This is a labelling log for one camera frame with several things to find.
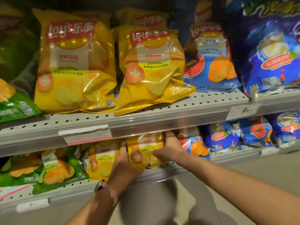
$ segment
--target green chip bag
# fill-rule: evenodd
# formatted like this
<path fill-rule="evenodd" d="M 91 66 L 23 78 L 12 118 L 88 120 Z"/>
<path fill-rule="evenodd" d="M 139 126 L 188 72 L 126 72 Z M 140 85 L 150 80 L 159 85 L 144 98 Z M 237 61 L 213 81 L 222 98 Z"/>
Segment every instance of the green chip bag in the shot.
<path fill-rule="evenodd" d="M 36 183 L 42 169 L 41 152 L 12 156 L 0 169 L 0 187 Z"/>
<path fill-rule="evenodd" d="M 76 158 L 80 147 L 77 145 L 49 149 L 43 152 L 43 170 L 34 186 L 34 195 L 57 189 L 75 181 L 89 178 Z"/>
<path fill-rule="evenodd" d="M 0 123 L 40 113 L 29 97 L 0 79 Z"/>

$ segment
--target person's left arm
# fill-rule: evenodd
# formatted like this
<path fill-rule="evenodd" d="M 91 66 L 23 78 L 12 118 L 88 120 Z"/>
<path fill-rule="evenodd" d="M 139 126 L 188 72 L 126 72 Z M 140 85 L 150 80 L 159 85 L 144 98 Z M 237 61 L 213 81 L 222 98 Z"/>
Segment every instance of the person's left arm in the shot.
<path fill-rule="evenodd" d="M 115 159 L 107 186 L 100 189 L 65 225 L 100 224 L 113 208 L 114 200 L 111 197 L 110 189 L 114 190 L 119 197 L 132 180 L 142 174 L 144 170 L 134 169 L 130 165 L 125 142 L 122 142 L 120 155 Z"/>

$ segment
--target person's right hand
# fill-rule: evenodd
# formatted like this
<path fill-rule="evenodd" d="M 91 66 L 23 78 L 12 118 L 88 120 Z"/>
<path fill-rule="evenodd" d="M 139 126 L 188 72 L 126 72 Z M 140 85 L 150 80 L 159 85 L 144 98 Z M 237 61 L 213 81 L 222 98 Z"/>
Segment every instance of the person's right hand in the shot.
<path fill-rule="evenodd" d="M 179 162 L 179 159 L 188 154 L 182 147 L 176 136 L 172 131 L 166 132 L 166 143 L 165 146 L 161 149 L 152 151 L 152 155 L 156 157 L 161 157 L 165 160 L 172 160 L 176 163 Z"/>

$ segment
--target person's right arm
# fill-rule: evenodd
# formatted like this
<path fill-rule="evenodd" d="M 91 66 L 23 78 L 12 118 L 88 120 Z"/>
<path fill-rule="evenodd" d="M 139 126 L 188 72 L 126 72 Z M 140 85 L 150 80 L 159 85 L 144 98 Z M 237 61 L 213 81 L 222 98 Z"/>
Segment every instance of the person's right arm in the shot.
<path fill-rule="evenodd" d="M 170 131 L 166 132 L 165 147 L 153 151 L 153 155 L 173 160 L 190 171 L 258 225 L 300 224 L 300 197 L 188 154 Z"/>

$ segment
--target pink stripe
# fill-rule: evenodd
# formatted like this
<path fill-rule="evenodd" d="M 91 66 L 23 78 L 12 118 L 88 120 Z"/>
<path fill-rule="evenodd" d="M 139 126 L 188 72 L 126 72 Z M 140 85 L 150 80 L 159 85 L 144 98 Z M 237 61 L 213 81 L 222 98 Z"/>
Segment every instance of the pink stripe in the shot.
<path fill-rule="evenodd" d="M 92 140 L 83 140 L 83 141 L 72 142 L 72 143 L 68 143 L 68 145 L 78 145 L 78 144 L 90 143 L 90 142 L 101 141 L 101 140 L 109 140 L 112 138 L 113 138 L 112 136 L 108 136 L 108 137 L 92 139 Z"/>
<path fill-rule="evenodd" d="M 7 197 L 7 196 L 9 196 L 9 195 L 12 195 L 12 194 L 14 194 L 14 193 L 16 193 L 16 192 L 19 192 L 19 191 L 21 191 L 21 190 L 23 190 L 23 189 L 26 189 L 26 188 L 28 188 L 28 187 L 29 187 L 29 185 L 26 185 L 26 186 L 24 186 L 24 187 L 22 187 L 22 188 L 20 188 L 20 189 L 18 189 L 18 190 L 15 190 L 15 191 L 13 191 L 13 192 L 10 192 L 10 193 L 4 195 L 3 197 L 0 197 L 0 199 L 3 199 L 3 198 L 5 198 L 5 197 Z"/>

